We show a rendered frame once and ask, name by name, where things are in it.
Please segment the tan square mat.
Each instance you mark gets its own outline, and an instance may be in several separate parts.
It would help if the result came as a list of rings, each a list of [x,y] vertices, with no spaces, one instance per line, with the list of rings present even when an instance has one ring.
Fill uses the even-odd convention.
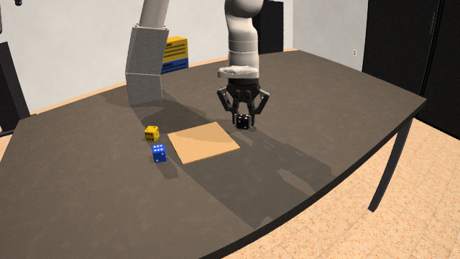
[[[183,165],[241,149],[217,122],[167,136]]]

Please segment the blue die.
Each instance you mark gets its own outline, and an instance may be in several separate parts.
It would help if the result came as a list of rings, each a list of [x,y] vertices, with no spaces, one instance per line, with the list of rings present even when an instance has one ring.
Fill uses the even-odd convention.
[[[152,146],[152,154],[153,154],[155,163],[167,161],[167,157],[165,154],[165,146],[163,144]]]

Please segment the yellow die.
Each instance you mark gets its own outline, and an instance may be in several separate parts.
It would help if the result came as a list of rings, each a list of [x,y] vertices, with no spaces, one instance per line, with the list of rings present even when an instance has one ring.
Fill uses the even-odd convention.
[[[145,131],[146,141],[155,142],[159,137],[158,127],[149,126]]]

